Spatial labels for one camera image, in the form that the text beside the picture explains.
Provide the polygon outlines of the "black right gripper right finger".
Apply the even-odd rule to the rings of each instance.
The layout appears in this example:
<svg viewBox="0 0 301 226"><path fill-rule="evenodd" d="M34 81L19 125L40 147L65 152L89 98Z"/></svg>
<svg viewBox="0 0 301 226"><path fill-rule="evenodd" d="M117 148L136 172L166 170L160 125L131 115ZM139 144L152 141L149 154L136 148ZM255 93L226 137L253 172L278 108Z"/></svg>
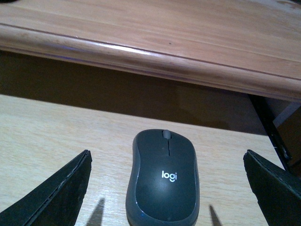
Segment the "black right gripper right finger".
<svg viewBox="0 0 301 226"><path fill-rule="evenodd" d="M269 226L301 224L301 180L252 150L243 157L252 192Z"/></svg>

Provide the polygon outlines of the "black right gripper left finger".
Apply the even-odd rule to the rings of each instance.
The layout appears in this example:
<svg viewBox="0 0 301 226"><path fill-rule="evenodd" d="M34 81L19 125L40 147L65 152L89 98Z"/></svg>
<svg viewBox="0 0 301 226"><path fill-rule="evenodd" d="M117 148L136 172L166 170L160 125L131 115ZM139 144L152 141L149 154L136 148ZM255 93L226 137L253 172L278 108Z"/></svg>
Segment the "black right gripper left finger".
<svg viewBox="0 0 301 226"><path fill-rule="evenodd" d="M87 192L92 157L85 150L0 214L2 226L73 226Z"/></svg>

